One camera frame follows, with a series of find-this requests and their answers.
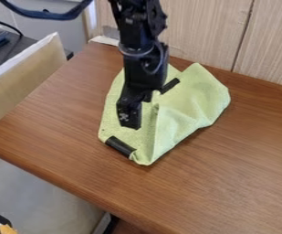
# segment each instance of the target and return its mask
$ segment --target white chair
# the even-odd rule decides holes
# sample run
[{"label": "white chair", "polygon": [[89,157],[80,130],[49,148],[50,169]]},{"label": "white chair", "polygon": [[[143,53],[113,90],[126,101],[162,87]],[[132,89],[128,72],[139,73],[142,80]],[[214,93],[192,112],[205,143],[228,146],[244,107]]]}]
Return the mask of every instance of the white chair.
[{"label": "white chair", "polygon": [[[0,119],[66,62],[57,34],[0,66]],[[89,234],[103,211],[0,159],[0,214],[23,234]]]}]

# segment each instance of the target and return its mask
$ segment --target lime green towel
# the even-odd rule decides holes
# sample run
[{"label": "lime green towel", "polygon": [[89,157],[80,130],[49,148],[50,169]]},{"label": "lime green towel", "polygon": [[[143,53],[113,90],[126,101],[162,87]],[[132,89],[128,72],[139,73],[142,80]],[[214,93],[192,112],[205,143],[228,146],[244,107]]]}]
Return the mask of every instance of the lime green towel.
[{"label": "lime green towel", "polygon": [[131,160],[151,165],[197,129],[212,125],[230,103],[228,89],[198,63],[184,72],[170,66],[166,83],[174,78],[180,83],[163,95],[155,91],[152,102],[142,103],[141,128],[133,130],[120,126],[116,112],[124,84],[122,71],[107,96],[99,139],[106,143],[115,136],[136,149]]}]

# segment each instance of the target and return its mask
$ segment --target wood grain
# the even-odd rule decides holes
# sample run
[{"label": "wood grain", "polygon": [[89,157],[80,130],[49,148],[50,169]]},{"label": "wood grain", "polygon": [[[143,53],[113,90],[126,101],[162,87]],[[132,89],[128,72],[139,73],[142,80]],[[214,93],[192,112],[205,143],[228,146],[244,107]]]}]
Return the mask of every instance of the wood grain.
[{"label": "wood grain", "polygon": [[282,84],[282,0],[256,0],[235,72]]},{"label": "wood grain", "polygon": [[[231,70],[252,0],[161,0],[171,55]],[[116,27],[108,1],[98,1],[99,27]]]},{"label": "wood grain", "polygon": [[142,167],[97,137],[121,68],[90,43],[0,122],[0,157],[149,233],[282,234],[282,86],[208,67],[231,105]]}]

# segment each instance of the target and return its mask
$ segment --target cloth fold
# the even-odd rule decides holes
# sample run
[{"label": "cloth fold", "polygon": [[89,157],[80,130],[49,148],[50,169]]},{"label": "cloth fold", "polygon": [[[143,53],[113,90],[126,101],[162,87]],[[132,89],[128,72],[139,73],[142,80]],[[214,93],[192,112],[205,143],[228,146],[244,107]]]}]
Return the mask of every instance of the cloth fold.
[{"label": "cloth fold", "polygon": [[197,129],[214,124],[230,103],[228,89],[209,71],[194,63],[184,72],[169,65],[166,84],[180,82],[161,94],[155,91],[150,103],[142,103],[141,128],[121,127],[116,102],[124,84],[124,70],[113,81],[106,99],[99,128],[99,139],[106,143],[116,137],[135,151],[130,159],[151,165]]}]

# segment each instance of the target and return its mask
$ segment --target cabinet door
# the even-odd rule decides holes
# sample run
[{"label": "cabinet door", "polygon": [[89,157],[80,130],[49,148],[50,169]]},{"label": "cabinet door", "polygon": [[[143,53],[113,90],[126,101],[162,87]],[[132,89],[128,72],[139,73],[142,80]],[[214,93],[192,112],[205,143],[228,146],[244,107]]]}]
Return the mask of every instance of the cabinet door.
[{"label": "cabinet door", "polygon": [[[115,27],[108,1],[97,1],[99,31]],[[171,54],[231,69],[245,31],[252,0],[161,0],[169,16],[161,39]]]},{"label": "cabinet door", "polygon": [[[63,13],[75,6],[78,0],[13,0],[13,2],[26,9]],[[71,21],[53,21],[15,15],[15,20],[25,36],[34,39],[41,39],[50,33],[58,32],[64,47],[74,52],[82,50],[87,42],[82,16]]]},{"label": "cabinet door", "polygon": [[282,0],[255,0],[235,72],[282,84]]}]

